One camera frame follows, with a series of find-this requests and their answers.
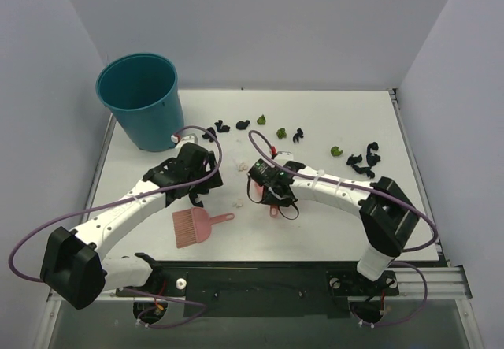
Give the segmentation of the pink hand brush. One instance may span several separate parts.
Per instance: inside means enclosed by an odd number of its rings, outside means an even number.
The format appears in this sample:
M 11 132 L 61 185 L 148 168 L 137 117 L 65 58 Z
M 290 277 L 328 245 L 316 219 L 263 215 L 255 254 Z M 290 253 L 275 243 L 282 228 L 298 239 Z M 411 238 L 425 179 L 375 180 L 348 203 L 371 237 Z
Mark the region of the pink hand brush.
M 206 241 L 212 226 L 235 218 L 233 213 L 211 217 L 204 208 L 192 207 L 172 214 L 173 228 L 178 249 Z

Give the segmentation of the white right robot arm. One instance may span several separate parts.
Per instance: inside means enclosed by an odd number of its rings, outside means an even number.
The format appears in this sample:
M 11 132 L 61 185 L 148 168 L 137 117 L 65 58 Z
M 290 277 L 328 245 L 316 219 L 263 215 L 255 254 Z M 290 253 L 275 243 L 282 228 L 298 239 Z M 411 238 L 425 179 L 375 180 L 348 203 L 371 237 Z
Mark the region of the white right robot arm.
M 352 272 L 352 284 L 369 293 L 380 284 L 386 268 L 405 250 L 419 218 L 406 207 L 410 200 L 390 178 L 361 182 L 331 176 L 300 162 L 283 168 L 259 159 L 249 169 L 249 181 L 262 187 L 260 204 L 294 207 L 299 200 L 335 207 L 361 219 L 368 246 Z

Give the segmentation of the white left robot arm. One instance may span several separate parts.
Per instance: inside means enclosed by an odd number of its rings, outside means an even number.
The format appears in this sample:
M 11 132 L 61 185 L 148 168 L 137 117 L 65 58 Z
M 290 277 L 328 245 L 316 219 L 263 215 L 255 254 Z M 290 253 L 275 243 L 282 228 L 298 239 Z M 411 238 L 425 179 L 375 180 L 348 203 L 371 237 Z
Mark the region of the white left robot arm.
M 147 254 L 108 253 L 148 217 L 186 196 L 221 187 L 222 152 L 196 143 L 176 145 L 177 155 L 149 169 L 120 200 L 71 230 L 55 229 L 47 240 L 41 280 L 75 309 L 91 305 L 104 291 L 136 287 L 144 295 L 158 292 L 161 263 Z

